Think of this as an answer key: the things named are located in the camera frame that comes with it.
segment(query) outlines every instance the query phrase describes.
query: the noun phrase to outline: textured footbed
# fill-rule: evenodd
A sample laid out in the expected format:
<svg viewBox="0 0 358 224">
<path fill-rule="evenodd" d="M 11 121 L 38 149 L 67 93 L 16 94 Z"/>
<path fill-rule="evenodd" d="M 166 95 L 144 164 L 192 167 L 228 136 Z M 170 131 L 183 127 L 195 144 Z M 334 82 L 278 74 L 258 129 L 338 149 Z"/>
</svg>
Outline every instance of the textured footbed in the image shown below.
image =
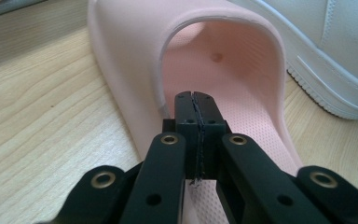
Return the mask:
<svg viewBox="0 0 358 224">
<path fill-rule="evenodd" d="M 179 92 L 210 94 L 234 133 L 254 138 L 281 169 L 294 175 L 298 163 L 291 156 L 295 152 L 290 137 L 282 140 L 277 130 L 285 127 L 277 128 L 269 110 L 277 91 L 282 91 L 269 83 L 276 81 L 273 73 L 281 72 L 265 66 L 277 62 L 269 54 L 271 45 L 266 35 L 252 26 L 228 21 L 192 24 L 172 38 L 164 53 L 163 87 L 171 112 Z M 227 222 L 214 181 L 202 181 L 196 189 L 189 187 L 189 194 L 201 223 Z"/>
</svg>

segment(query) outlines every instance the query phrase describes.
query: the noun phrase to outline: wooden table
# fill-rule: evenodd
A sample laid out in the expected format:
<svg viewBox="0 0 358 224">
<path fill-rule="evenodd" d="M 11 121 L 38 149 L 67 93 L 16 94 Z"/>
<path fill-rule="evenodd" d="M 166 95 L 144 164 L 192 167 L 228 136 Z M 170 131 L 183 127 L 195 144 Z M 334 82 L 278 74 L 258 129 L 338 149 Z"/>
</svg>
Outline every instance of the wooden table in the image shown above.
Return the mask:
<svg viewBox="0 0 358 224">
<path fill-rule="evenodd" d="M 0 16 L 0 223 L 49 220 L 88 170 L 139 162 L 86 18 L 85 0 Z M 324 112 L 290 77 L 285 115 L 303 162 L 358 188 L 358 121 Z"/>
</svg>

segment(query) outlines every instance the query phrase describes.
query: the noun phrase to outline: hole in sandal footbed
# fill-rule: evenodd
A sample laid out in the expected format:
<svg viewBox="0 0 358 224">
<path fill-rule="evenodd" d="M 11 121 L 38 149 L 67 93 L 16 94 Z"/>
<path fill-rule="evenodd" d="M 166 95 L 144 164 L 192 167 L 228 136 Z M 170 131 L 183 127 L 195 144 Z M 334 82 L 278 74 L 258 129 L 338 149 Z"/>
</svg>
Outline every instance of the hole in sandal footbed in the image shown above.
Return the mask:
<svg viewBox="0 0 358 224">
<path fill-rule="evenodd" d="M 162 79 L 168 109 L 182 91 L 211 95 L 235 133 L 250 135 L 286 172 L 296 163 L 281 115 L 284 76 L 280 46 L 252 23 L 205 21 L 188 25 L 168 44 Z"/>
</svg>

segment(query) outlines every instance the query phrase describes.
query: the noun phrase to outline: screw hole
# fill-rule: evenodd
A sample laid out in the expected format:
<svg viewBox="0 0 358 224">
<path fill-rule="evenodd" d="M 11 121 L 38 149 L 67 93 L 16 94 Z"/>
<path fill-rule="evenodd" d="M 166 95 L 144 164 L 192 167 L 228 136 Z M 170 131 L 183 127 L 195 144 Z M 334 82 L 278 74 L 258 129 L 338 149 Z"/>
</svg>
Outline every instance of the screw hole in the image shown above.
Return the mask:
<svg viewBox="0 0 358 224">
<path fill-rule="evenodd" d="M 246 141 L 246 138 L 244 137 L 241 137 L 241 136 L 231 136 L 229 138 L 229 141 L 232 143 L 232 144 L 235 144 L 235 145 L 245 145 L 247 143 Z"/>
<path fill-rule="evenodd" d="M 324 176 L 324 175 L 316 175 L 315 177 L 321 183 L 324 183 L 324 184 L 330 184 L 331 183 L 331 180 L 329 178 L 327 178 L 326 176 Z"/>
<path fill-rule="evenodd" d="M 278 202 L 285 205 L 285 206 L 292 206 L 293 205 L 293 200 L 286 195 L 280 195 L 277 198 Z"/>
<path fill-rule="evenodd" d="M 165 145 L 173 145 L 178 142 L 178 138 L 174 135 L 165 135 L 161 138 L 161 142 Z"/>
<path fill-rule="evenodd" d="M 112 185 L 116 180 L 115 174 L 112 172 L 102 171 L 98 174 L 96 174 L 91 179 L 91 185 L 95 189 L 104 189 Z"/>
<path fill-rule="evenodd" d="M 161 203 L 161 196 L 159 194 L 151 194 L 147 196 L 146 203 L 150 206 L 156 206 Z"/>
</svg>

